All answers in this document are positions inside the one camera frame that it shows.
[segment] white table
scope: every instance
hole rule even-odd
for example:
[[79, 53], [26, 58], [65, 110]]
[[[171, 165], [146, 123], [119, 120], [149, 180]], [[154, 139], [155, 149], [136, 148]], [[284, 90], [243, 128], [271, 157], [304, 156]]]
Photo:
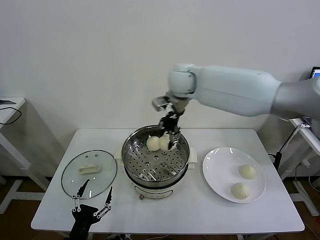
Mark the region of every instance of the white table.
[[[2, 104], [0, 109], [12, 107], [19, 109], [24, 103], [23, 97], [0, 97], [0, 100], [9, 100], [16, 104]], [[6, 123], [15, 113], [16, 110], [9, 108], [0, 110], [0, 123]], [[14, 163], [29, 176], [36, 184], [38, 184], [43, 190], [46, 190], [49, 186], [49, 181], [39, 173], [32, 164], [6, 139], [6, 137], [0, 132], [0, 145], [2, 145], [14, 159]], [[0, 204], [0, 214], [4, 214], [9, 204], [13, 199], [18, 200], [41, 200], [43, 193], [40, 192], [18, 192], [22, 180], [16, 180], [12, 185], [11, 189], [7, 193], [6, 197]]]
[[[71, 230], [72, 199], [61, 187], [61, 176], [67, 164], [84, 151], [101, 149], [111, 154], [119, 151], [134, 129], [78, 130], [32, 220], [35, 230]], [[111, 211], [91, 226], [92, 233], [131, 234], [262, 234], [299, 232], [305, 226], [275, 170], [258, 135], [252, 129], [184, 129], [183, 135], [194, 147], [198, 164], [188, 170], [181, 188], [162, 200], [140, 200], [118, 160], [118, 171], [112, 183]], [[212, 149], [222, 146], [240, 149], [263, 167], [266, 189], [251, 203], [234, 203], [217, 195], [205, 182], [202, 161]], [[109, 190], [81, 203], [101, 208]]]
[[[294, 127], [303, 124], [304, 122], [300, 118], [290, 119], [290, 122]], [[314, 133], [309, 128], [304, 128], [299, 131], [301, 136], [305, 139], [305, 142], [302, 143], [285, 161], [281, 167], [279, 167], [279, 175], [281, 179], [285, 179], [302, 161], [304, 158], [307, 157], [312, 151], [314, 151], [317, 155], [320, 156], [320, 140], [317, 138]], [[309, 213], [312, 216], [319, 216], [319, 211], [312, 203], [312, 200], [308, 196], [306, 190], [302, 186], [302, 184], [297, 182], [292, 182], [295, 189], [298, 193], [290, 194], [291, 199], [294, 202], [304, 202], [305, 206], [307, 207]], [[320, 186], [320, 178], [317, 179], [313, 185], [315, 187]]]

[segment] robotic arm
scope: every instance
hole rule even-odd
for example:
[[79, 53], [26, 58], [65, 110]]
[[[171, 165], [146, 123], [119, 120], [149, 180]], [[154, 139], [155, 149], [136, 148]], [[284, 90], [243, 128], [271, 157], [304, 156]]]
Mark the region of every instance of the robotic arm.
[[169, 111], [159, 126], [170, 135], [171, 144], [179, 140], [178, 120], [191, 99], [246, 117], [308, 116], [316, 120], [315, 127], [320, 126], [320, 78], [280, 82], [262, 71], [177, 64], [168, 75], [168, 83], [169, 91], [154, 98], [152, 105], [157, 111]]

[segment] glass lid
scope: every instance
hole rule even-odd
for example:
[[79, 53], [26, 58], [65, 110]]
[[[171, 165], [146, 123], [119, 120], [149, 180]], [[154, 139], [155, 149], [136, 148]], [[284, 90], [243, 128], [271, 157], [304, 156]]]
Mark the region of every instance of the glass lid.
[[80, 199], [90, 199], [103, 193], [114, 181], [116, 174], [117, 162], [110, 153], [90, 150], [69, 162], [63, 171], [61, 185], [64, 192], [72, 197], [89, 180]]

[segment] perforated steamer tray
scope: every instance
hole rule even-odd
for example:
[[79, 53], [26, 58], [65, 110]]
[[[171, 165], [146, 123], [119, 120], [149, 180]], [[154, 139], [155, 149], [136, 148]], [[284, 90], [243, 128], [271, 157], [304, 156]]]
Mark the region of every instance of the perforated steamer tray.
[[145, 141], [137, 142], [125, 156], [126, 166], [136, 177], [146, 181], [167, 180], [187, 164], [187, 155], [179, 144], [171, 151], [150, 151]]
[[121, 150], [126, 172], [143, 187], [164, 187], [180, 180], [186, 171], [190, 148], [181, 135], [171, 151], [151, 151], [147, 148], [149, 136], [161, 137], [164, 131], [156, 125], [142, 127], [132, 133]]

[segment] black cable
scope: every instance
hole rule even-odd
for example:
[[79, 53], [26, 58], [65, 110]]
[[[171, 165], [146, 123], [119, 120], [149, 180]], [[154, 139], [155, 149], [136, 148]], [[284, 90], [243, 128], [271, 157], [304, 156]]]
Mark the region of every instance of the black cable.
[[274, 154], [268, 154], [268, 155], [274, 157], [273, 165], [274, 165], [274, 168], [276, 170], [278, 170], [279, 166], [280, 166], [280, 162], [281, 162], [281, 158], [282, 158], [282, 153], [281, 153], [282, 149], [289, 142], [290, 138], [293, 136], [293, 134], [295, 133], [295, 131], [297, 130], [298, 127], [299, 127], [299, 125], [295, 127], [295, 129], [291, 132], [290, 136], [286, 139], [286, 141], [284, 142], [284, 144], [282, 145], [280, 150], [275, 155]]
[[14, 109], [16, 112], [19, 113], [19, 116], [18, 116], [15, 120], [13, 120], [12, 122], [9, 122], [9, 123], [0, 122], [0, 125], [10, 125], [10, 124], [13, 124], [13, 123], [15, 123], [15, 122], [21, 117], [21, 115], [22, 115], [22, 112], [21, 112], [21, 111], [19, 111], [18, 109], [14, 108], [14, 107], [12, 107], [12, 106], [7, 106], [7, 107], [4, 107], [4, 108], [0, 108], [0, 110], [4, 110], [4, 109]]
[[299, 125], [296, 126], [295, 129], [291, 132], [290, 136], [287, 138], [287, 140], [284, 142], [284, 144], [283, 144], [282, 147], [280, 148], [279, 153], [281, 153], [282, 149], [283, 149], [284, 146], [287, 144], [287, 142], [290, 140], [290, 138], [291, 138], [292, 135], [295, 133], [295, 131], [297, 130], [298, 127], [299, 127]]

